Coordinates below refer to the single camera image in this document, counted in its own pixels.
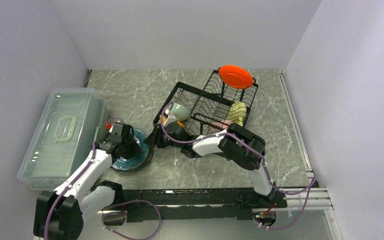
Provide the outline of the teal scalloped plate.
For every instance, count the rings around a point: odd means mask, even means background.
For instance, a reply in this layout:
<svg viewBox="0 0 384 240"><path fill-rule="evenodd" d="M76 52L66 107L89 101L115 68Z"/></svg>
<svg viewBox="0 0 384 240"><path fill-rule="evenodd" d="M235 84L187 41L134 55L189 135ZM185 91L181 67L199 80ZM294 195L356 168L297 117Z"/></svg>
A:
<svg viewBox="0 0 384 240"><path fill-rule="evenodd" d="M142 130L134 127L133 134L140 151L131 158L119 157L111 166L122 174L132 174L142 170L151 162L154 154L154 149L144 143L147 135Z"/></svg>

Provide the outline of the yellow ribbed bowl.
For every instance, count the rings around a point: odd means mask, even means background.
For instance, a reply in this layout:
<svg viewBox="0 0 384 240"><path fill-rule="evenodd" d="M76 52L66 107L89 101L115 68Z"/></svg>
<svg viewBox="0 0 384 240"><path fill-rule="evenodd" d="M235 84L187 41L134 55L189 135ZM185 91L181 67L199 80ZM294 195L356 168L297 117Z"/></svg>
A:
<svg viewBox="0 0 384 240"><path fill-rule="evenodd" d="M179 121L179 120L178 120L178 122L176 124L179 125L181 128L185 127L185 125L181 121Z"/></svg>

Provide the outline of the light green ceramic bowl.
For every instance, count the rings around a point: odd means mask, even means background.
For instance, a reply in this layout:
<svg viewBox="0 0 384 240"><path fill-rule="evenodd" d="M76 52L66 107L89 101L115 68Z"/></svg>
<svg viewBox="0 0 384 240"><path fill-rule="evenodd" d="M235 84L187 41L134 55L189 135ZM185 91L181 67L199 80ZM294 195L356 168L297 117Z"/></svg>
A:
<svg viewBox="0 0 384 240"><path fill-rule="evenodd" d="M190 111L183 105L175 102L172 104L169 111L179 122L185 121L190 117Z"/></svg>

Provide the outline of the black wire dish rack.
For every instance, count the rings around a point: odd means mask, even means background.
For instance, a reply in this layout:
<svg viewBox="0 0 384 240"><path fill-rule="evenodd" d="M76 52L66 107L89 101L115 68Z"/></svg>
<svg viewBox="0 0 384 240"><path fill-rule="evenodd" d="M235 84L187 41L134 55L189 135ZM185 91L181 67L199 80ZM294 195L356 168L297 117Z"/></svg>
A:
<svg viewBox="0 0 384 240"><path fill-rule="evenodd" d="M218 70L213 70L202 88L183 82L176 83L162 106L177 103L186 107L190 111L190 116L181 122L185 125L184 129L188 134L197 136L216 133L217 131L210 131L211 123L227 120L231 105L241 101L247 108L243 126L245 127L259 87L256 79L253 80L252 86L237 89L225 84Z"/></svg>

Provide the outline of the pale yellow mug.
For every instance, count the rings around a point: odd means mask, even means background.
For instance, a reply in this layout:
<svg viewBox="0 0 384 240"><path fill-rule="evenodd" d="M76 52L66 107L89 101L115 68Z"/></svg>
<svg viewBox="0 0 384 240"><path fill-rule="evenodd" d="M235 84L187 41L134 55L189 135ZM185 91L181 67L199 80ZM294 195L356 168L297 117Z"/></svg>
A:
<svg viewBox="0 0 384 240"><path fill-rule="evenodd" d="M226 119L243 127L247 112L246 104L242 101L236 101L230 106Z"/></svg>

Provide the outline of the orange plate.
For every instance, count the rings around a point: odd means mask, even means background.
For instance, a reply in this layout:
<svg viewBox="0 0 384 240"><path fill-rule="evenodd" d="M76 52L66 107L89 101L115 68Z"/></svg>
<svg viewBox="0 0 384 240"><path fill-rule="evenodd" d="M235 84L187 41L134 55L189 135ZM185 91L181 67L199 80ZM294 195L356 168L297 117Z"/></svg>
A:
<svg viewBox="0 0 384 240"><path fill-rule="evenodd" d="M218 69L221 80L235 89L247 89L254 84L254 79L244 68L224 65Z"/></svg>

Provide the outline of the pink mug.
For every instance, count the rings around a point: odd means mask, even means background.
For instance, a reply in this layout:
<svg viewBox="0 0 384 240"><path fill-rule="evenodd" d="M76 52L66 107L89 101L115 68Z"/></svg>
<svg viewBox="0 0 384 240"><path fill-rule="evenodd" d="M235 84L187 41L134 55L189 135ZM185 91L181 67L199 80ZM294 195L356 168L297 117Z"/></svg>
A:
<svg viewBox="0 0 384 240"><path fill-rule="evenodd" d="M224 130L224 129L228 128L229 125L232 124L232 123L233 122L231 120L228 120L228 119L225 119L222 122L215 121L215 122L211 123L209 129L210 129L210 131L213 131L213 132L219 132L221 130Z"/></svg>

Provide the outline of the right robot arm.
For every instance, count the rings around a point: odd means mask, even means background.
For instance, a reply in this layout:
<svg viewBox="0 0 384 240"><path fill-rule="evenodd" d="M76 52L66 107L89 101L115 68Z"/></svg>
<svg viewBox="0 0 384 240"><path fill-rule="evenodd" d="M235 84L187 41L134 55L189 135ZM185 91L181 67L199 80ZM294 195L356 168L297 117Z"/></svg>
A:
<svg viewBox="0 0 384 240"><path fill-rule="evenodd" d="M178 123L157 123L144 143L159 149L176 147L190 159L218 155L233 161L248 171L260 207L267 208L275 201L274 187L264 167L266 141L236 123L209 135L191 135Z"/></svg>

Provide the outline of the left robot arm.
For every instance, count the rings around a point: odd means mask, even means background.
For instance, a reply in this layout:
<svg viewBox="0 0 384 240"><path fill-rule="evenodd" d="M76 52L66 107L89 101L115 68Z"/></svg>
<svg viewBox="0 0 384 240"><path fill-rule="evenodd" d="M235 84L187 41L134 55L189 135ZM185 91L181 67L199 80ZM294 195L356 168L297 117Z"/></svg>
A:
<svg viewBox="0 0 384 240"><path fill-rule="evenodd" d="M44 240L76 240L84 223L108 207L124 203L121 184L98 178L119 158L132 158L141 151L133 126L115 122L106 138L92 143L92 150L80 167L52 191L43 191L36 200L33 234Z"/></svg>

